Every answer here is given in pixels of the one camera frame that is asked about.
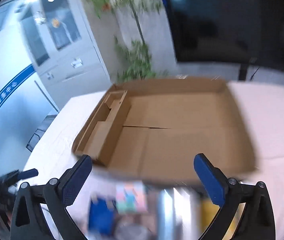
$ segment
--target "blue stripe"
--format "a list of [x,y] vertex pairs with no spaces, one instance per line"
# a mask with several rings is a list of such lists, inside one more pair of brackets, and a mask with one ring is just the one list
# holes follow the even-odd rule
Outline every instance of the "blue stripe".
[[19,74],[17,74],[13,79],[10,80],[0,91],[0,107],[4,104],[4,102],[9,98],[10,95],[33,73],[35,70],[33,65],[30,64],[24,70],[22,70]]

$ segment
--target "green plant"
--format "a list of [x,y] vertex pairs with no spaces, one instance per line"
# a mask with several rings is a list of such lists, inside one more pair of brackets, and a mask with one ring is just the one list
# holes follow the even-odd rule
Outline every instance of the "green plant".
[[116,9],[130,8],[136,22],[141,41],[131,41],[131,48],[121,46],[115,38],[115,48],[127,62],[128,68],[122,73],[118,73],[118,82],[125,82],[132,79],[153,78],[156,73],[151,68],[151,54],[145,43],[138,13],[148,13],[157,11],[160,13],[162,8],[161,0],[86,0],[94,7],[95,13],[100,18],[101,13],[112,12]]

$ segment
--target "black screen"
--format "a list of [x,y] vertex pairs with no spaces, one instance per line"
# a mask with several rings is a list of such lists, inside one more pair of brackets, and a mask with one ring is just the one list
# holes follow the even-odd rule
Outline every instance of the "black screen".
[[284,71],[281,0],[163,0],[177,60],[250,63]]

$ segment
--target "open cardboard box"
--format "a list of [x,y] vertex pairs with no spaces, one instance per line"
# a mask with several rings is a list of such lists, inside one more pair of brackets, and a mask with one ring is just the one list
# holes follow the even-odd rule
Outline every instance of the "open cardboard box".
[[150,79],[113,85],[76,137],[72,152],[113,174],[197,184],[204,153],[227,176],[252,171],[254,151],[223,80]]

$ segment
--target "white tablecloth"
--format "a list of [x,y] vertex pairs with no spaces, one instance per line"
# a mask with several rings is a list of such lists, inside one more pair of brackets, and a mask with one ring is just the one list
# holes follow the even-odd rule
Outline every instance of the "white tablecloth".
[[[249,135],[256,150],[256,168],[248,182],[261,180],[268,188],[276,227],[276,239],[284,239],[284,87],[230,82]],[[31,184],[45,184],[59,178],[76,163],[72,143],[105,92],[71,98],[34,148],[25,170],[36,168],[39,176]],[[90,193],[115,194],[115,185],[95,172],[85,182],[68,211],[77,223],[87,222]]]

